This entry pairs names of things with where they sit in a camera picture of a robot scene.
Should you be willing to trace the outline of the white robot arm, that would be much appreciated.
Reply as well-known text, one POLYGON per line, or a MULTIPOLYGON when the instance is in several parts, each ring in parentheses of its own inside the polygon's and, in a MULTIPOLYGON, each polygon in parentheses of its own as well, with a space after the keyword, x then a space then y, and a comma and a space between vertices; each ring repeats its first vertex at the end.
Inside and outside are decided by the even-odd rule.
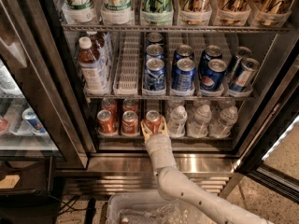
POLYGON ((140 123, 159 194, 166 200, 181 199, 196 207, 217 224, 274 224, 223 198, 205 191, 183 174, 176 165, 165 119, 153 133, 146 121, 140 123))

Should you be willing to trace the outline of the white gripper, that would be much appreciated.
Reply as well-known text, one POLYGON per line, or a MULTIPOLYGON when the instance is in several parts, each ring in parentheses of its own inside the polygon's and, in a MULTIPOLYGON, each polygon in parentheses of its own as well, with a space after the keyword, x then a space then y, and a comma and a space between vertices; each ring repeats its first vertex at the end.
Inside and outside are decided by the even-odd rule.
POLYGON ((161 116, 161 124, 158 134, 152 135, 151 129, 146 125, 144 120, 140 123, 141 131, 144 136, 146 150, 149 156, 153 158, 167 158, 173 156, 171 139, 168 137, 168 129, 164 116, 161 116))

